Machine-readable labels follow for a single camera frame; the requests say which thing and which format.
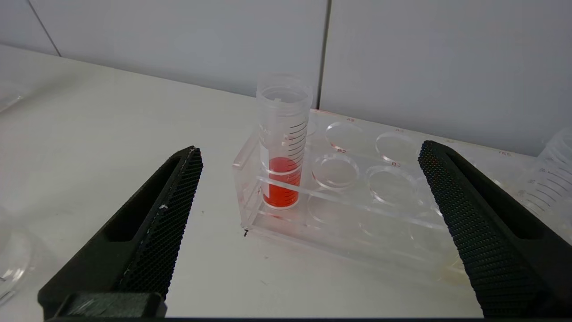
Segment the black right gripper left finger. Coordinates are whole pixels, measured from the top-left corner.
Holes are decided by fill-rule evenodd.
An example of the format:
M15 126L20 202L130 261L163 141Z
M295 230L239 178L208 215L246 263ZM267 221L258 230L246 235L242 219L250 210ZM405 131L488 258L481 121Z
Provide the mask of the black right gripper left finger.
M174 153L39 290L43 317L165 317L202 170L199 148Z

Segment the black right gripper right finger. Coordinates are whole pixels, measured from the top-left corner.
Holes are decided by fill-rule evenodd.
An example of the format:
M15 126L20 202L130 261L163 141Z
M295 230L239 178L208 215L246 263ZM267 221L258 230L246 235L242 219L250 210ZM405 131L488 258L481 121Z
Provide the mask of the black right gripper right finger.
M486 319L570 319L572 249L447 145L417 159Z

